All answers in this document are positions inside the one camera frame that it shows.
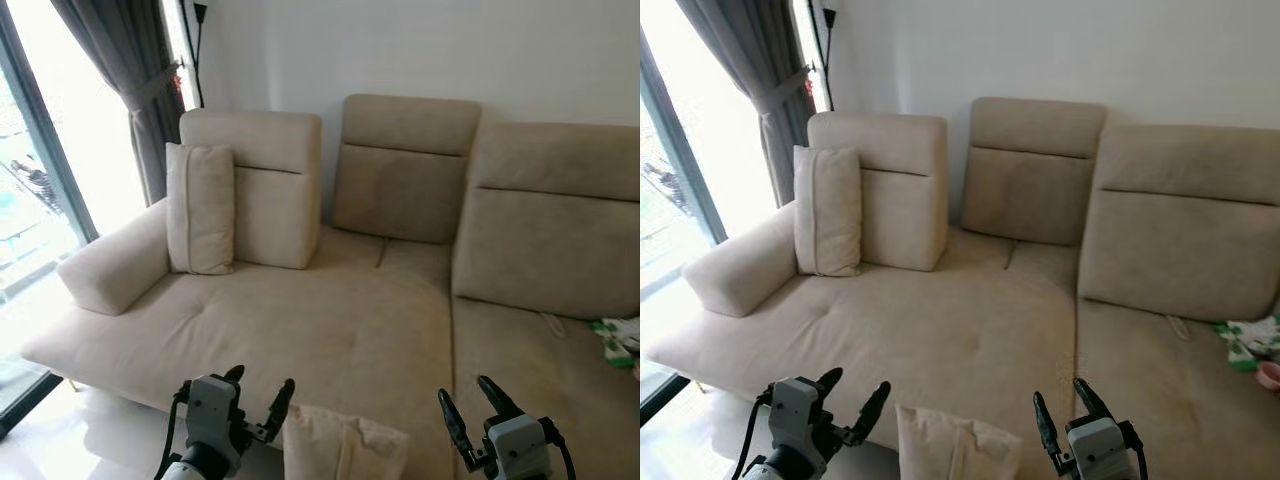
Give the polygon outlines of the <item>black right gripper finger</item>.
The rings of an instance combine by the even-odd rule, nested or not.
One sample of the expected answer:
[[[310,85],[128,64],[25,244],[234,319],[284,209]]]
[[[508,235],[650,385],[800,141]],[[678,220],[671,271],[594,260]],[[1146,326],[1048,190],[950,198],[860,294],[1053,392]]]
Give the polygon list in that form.
[[[454,448],[458,451],[465,465],[472,463],[472,443],[468,439],[463,417],[447,389],[440,388],[436,396],[440,402],[444,425]]]
[[[1044,403],[1044,397],[1036,390],[1033,394],[1033,407],[1036,411],[1036,425],[1043,445],[1052,465],[1062,465],[1062,452],[1057,439],[1057,429]]]
[[[1074,378],[1073,385],[1085,408],[1085,415],[1074,419],[1073,422],[1093,422],[1098,419],[1114,419],[1106,403],[1096,394],[1088,381],[1082,378]]]
[[[495,411],[495,415],[486,420],[488,422],[506,422],[524,415],[524,411],[489,376],[477,375],[476,383]]]

